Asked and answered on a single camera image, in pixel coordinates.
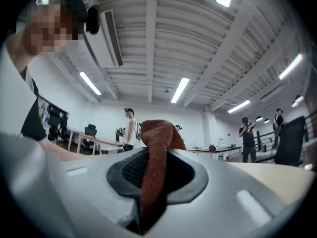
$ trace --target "person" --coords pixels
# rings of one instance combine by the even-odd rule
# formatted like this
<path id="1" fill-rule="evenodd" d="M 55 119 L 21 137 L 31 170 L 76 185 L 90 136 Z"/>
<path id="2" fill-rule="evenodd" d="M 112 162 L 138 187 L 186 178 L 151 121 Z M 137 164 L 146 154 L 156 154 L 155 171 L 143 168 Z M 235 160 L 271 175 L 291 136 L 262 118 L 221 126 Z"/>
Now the person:
<path id="1" fill-rule="evenodd" d="M 176 125 L 175 128 L 176 128 L 177 131 L 180 131 L 181 129 L 183 129 L 183 128 L 182 128 L 181 126 L 179 126 L 179 125 Z"/>
<path id="2" fill-rule="evenodd" d="M 243 137 L 243 162 L 248 162 L 249 153 L 251 154 L 251 161 L 257 160 L 256 145 L 252 129 L 256 126 L 255 123 L 251 124 L 247 117 L 242 118 L 243 125 L 239 129 L 239 137 Z"/>
<path id="3" fill-rule="evenodd" d="M 20 89 L 19 95 L 27 95 L 31 89 L 33 95 L 29 94 L 27 97 L 35 96 L 32 99 L 35 100 L 33 105 L 29 105 L 31 108 L 28 109 L 29 113 L 23 123 L 21 134 L 38 141 L 45 151 L 56 153 L 62 161 L 84 159 L 88 156 L 69 152 L 48 140 L 39 116 L 39 91 L 29 74 L 27 65 L 41 53 L 59 52 L 68 44 L 68 41 L 78 40 L 84 31 L 84 23 L 88 30 L 93 28 L 92 24 L 98 25 L 99 23 L 91 17 L 89 22 L 87 19 L 88 13 L 82 0 L 50 1 L 49 4 L 41 5 L 36 10 L 23 31 L 8 36 L 6 45 L 2 47 L 1 51 L 0 72 L 6 73 L 5 75 L 14 75 L 7 80 L 20 84 L 14 72 L 10 71 L 11 69 L 12 71 L 17 70 L 28 87 L 24 93 L 21 89 L 27 88 L 21 84 L 16 85 L 16 89 Z M 6 108 L 9 110 L 12 104 L 10 101 L 7 101 L 6 104 Z M 5 124 L 5 121 L 1 121 L 0 129 L 6 133 L 16 132 L 16 129 L 11 129 L 9 125 Z"/>
<path id="4" fill-rule="evenodd" d="M 134 117 L 133 109 L 126 108 L 124 111 L 125 117 L 129 118 L 129 122 L 124 130 L 123 149 L 124 151 L 130 151 L 133 149 L 133 146 L 136 143 L 136 130 L 138 122 Z"/>
<path id="5" fill-rule="evenodd" d="M 274 144 L 273 148 L 277 149 L 278 147 L 278 137 L 280 136 L 282 128 L 287 124 L 282 116 L 283 110 L 278 108 L 275 111 L 275 118 L 273 120 L 273 131 L 274 131 Z"/>

